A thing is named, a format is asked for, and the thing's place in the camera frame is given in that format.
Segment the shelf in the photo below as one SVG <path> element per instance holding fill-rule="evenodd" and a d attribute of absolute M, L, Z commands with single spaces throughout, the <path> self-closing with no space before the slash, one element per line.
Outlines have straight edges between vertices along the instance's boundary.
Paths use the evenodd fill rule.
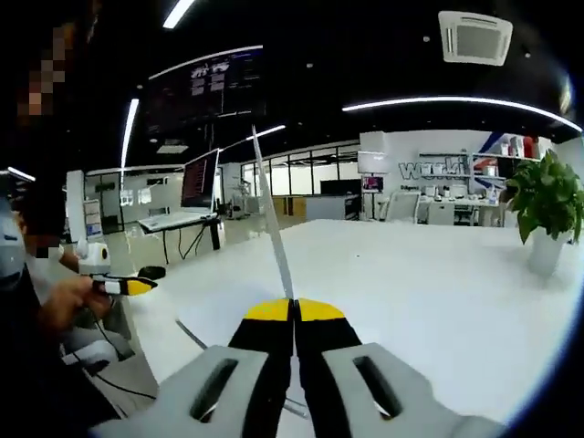
<path fill-rule="evenodd" d="M 421 157 L 466 157 L 468 152 L 420 152 Z"/>
<path fill-rule="evenodd" d="M 435 175 L 435 174 L 431 174 L 431 175 L 420 175 L 421 178 L 470 178 L 471 175 L 467 175 L 465 173 L 457 173 L 457 174 L 448 174 L 445 173 L 444 175 Z"/>
<path fill-rule="evenodd" d="M 496 181 L 506 181 L 506 180 L 508 180 L 508 178 L 505 178 L 504 176 L 489 176 L 489 175 L 479 175 L 479 174 L 476 174 L 474 177 L 475 178 L 483 178 L 484 180 L 496 180 Z"/>
<path fill-rule="evenodd" d="M 473 153 L 475 157 L 484 157 L 484 158 L 511 158 L 514 160 L 524 160 L 526 162 L 540 162 L 541 159 L 539 158 L 528 158 L 528 157 L 512 157 L 510 155 L 501 155 L 500 153 Z"/>

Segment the gray gripper housing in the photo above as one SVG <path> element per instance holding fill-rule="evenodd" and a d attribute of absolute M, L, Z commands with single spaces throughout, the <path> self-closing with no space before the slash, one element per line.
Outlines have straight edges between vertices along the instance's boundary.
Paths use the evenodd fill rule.
<path fill-rule="evenodd" d="M 264 352 L 209 347 L 161 385 L 150 408 L 126 420 L 105 422 L 91 431 L 104 438 L 239 438 L 266 359 Z M 212 420 L 195 420 L 197 406 L 202 406 L 222 375 L 227 382 L 222 391 L 218 390 L 221 393 Z"/>
<path fill-rule="evenodd" d="M 422 374 L 379 344 L 323 355 L 339 388 L 352 438 L 496 438 L 503 433 L 497 422 L 459 415 L 441 405 Z M 378 404 L 386 405 L 391 418 L 381 415 L 374 392 L 386 401 Z"/>

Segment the ceiling vent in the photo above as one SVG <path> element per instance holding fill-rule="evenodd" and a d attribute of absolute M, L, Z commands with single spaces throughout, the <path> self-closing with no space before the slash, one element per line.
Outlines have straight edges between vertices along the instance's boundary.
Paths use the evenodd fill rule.
<path fill-rule="evenodd" d="M 438 13 L 444 61 L 502 66 L 513 25 L 500 18 L 470 12 Z"/>
<path fill-rule="evenodd" d="M 189 147 L 180 140 L 167 140 L 156 153 L 183 153 Z"/>

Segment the green leaves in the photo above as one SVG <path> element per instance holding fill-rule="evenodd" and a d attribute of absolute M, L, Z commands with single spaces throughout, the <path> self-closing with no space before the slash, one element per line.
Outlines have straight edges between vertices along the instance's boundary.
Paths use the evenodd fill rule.
<path fill-rule="evenodd" d="M 584 191 L 579 188 L 579 177 L 574 170 L 559 162 L 553 151 L 548 151 L 541 162 L 521 162 L 506 185 L 517 188 L 510 207 L 517 212 L 523 243 L 538 226 L 545 228 L 554 239 L 574 230 L 574 240 L 579 240 Z"/>
<path fill-rule="evenodd" d="M 517 217 L 517 221 L 519 222 L 519 235 L 521 236 L 521 242 L 525 244 L 531 232 L 537 228 L 537 220 L 529 214 L 522 214 Z"/>

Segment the black ceiling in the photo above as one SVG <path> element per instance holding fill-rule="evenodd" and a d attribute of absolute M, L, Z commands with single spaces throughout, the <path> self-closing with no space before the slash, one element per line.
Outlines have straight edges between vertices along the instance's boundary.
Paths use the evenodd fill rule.
<path fill-rule="evenodd" d="M 357 139 L 368 130 L 497 130 L 553 141 L 577 134 L 542 116 L 478 104 L 341 111 L 364 101 L 454 95 L 512 100 L 559 114 L 561 87 L 569 72 L 576 108 L 565 117 L 578 122 L 573 116 L 581 93 L 581 67 L 578 53 L 568 49 L 578 35 L 578 13 L 571 15 L 558 2 L 552 8 L 550 3 L 524 1 L 477 5 L 460 0 L 197 0 L 175 29 L 163 29 L 174 2 L 105 3 L 89 57 L 89 81 L 78 92 L 78 105 L 57 125 L 63 136 L 59 155 L 67 167 L 120 165 L 128 104 L 140 95 L 136 86 L 146 83 L 149 75 L 185 60 L 251 45 L 264 45 L 266 54 L 265 117 L 228 118 L 213 127 L 193 125 L 171 132 L 168 138 L 184 141 L 189 149 L 161 155 L 155 153 L 160 143 L 150 142 L 139 112 L 126 164 L 187 162 L 208 150 L 211 138 L 214 147 L 222 148 L 244 139 L 251 123 L 258 130 L 287 125 L 261 139 L 265 155 Z M 441 10 L 511 21 L 514 33 L 506 63 L 497 68 L 443 62 L 437 18 Z M 226 150 L 222 161 L 250 158 L 251 142 L 245 142 Z M 35 164 L 24 157 L 20 165 L 30 169 Z"/>

